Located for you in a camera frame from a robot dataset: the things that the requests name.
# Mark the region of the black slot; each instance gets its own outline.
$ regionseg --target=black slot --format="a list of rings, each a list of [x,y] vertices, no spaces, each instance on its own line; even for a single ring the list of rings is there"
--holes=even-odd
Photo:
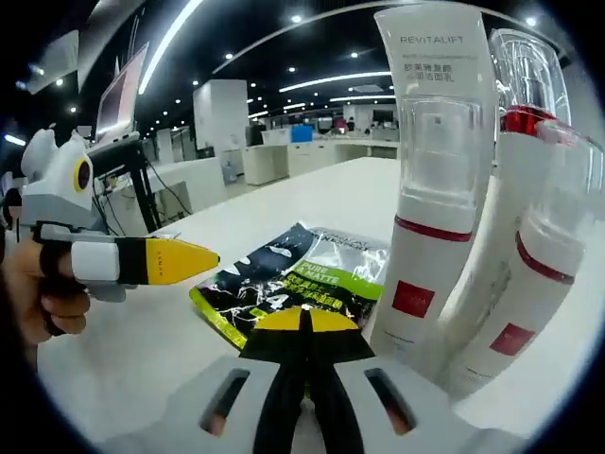
[[[381,369],[371,369],[366,371],[366,377],[385,408],[395,433],[397,435],[404,435],[413,430],[416,427],[416,421],[406,401],[397,393],[397,390],[384,371]]]
[[[199,426],[203,430],[216,437],[222,435],[227,424],[227,416],[249,375],[250,372],[242,369],[237,369],[229,374],[215,396],[214,405],[202,415],[199,421]]]

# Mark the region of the white tube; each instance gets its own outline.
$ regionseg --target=white tube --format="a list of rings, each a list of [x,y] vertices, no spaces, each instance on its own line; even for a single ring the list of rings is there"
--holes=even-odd
[[[553,148],[536,137],[536,126],[555,115],[569,121],[562,71],[551,47],[506,29],[496,30],[490,45],[503,109],[496,145],[498,193],[492,229],[446,327],[450,354],[463,348],[485,320],[498,279],[514,253],[510,239],[529,203],[544,186]]]
[[[509,238],[516,252],[500,270],[490,314],[443,379],[455,398],[500,374],[545,328],[574,283],[594,222],[591,203],[602,197],[598,146],[555,121],[538,129],[553,153],[549,176]]]
[[[471,247],[493,158],[493,72],[477,9],[431,3],[375,18],[401,113],[403,171],[371,346],[409,361]]]

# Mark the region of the person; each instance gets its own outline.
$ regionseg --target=person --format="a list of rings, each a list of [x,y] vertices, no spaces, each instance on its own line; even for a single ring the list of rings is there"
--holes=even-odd
[[[71,254],[65,253],[58,258],[60,278],[49,283],[41,267],[42,250],[42,244],[24,239],[2,262],[2,300],[6,300],[2,303],[9,303],[26,358],[34,370],[38,345],[51,338],[44,312],[50,314],[57,328],[67,334],[79,334],[86,326],[85,314],[90,308],[84,287],[74,279]]]

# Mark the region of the red label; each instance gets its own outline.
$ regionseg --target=red label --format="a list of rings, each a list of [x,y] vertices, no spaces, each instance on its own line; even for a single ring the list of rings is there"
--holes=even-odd
[[[536,334],[535,331],[529,331],[516,324],[509,323],[502,330],[500,336],[492,342],[490,348],[507,357],[514,357],[534,334]]]
[[[399,281],[393,299],[393,307],[406,314],[423,319],[434,296],[435,292],[432,290]]]

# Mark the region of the black ceiling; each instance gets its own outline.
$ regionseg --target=black ceiling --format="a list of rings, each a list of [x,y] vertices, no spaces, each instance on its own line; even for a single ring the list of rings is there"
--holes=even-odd
[[[74,13],[69,19],[72,26],[83,28],[83,11],[92,10],[94,2],[82,2],[86,8]],[[172,24],[188,0],[147,0],[123,24],[96,62],[91,75],[78,93],[76,73],[65,79],[63,87],[54,84],[35,96],[24,94],[22,108],[15,117],[21,135],[29,137],[40,127],[57,122],[59,130],[70,131],[77,125],[93,125],[96,120],[98,101],[112,81],[115,59],[123,64],[127,58],[130,34],[135,18],[139,19],[135,48],[149,42],[147,62],[151,59],[165,31]],[[192,123],[192,94],[207,79],[245,79],[255,82],[250,88],[254,102],[250,112],[263,111],[263,105],[273,114],[281,114],[282,107],[290,98],[292,102],[315,102],[323,106],[330,97],[350,96],[351,82],[330,83],[308,89],[280,94],[279,88],[306,80],[348,74],[389,70],[387,57],[373,14],[382,8],[360,9],[327,17],[310,24],[298,26],[270,41],[261,44],[240,58],[232,61],[217,74],[219,65],[225,62],[227,52],[236,54],[245,47],[286,26],[290,17],[300,14],[312,17],[323,12],[364,4],[364,1],[347,0],[204,0],[181,28],[168,47],[147,91],[137,100],[136,120],[142,133],[156,126],[172,127],[181,121]],[[527,2],[483,1],[475,5],[513,14],[519,5],[529,8]],[[494,27],[508,26],[508,21],[484,15],[488,32]],[[62,31],[69,26],[61,25]],[[357,52],[357,59],[351,53]],[[287,68],[294,66],[295,73]],[[364,79],[354,85],[375,83],[383,88],[390,85],[389,78]],[[261,96],[263,101],[256,101]],[[78,113],[68,112],[71,105],[78,106]]]

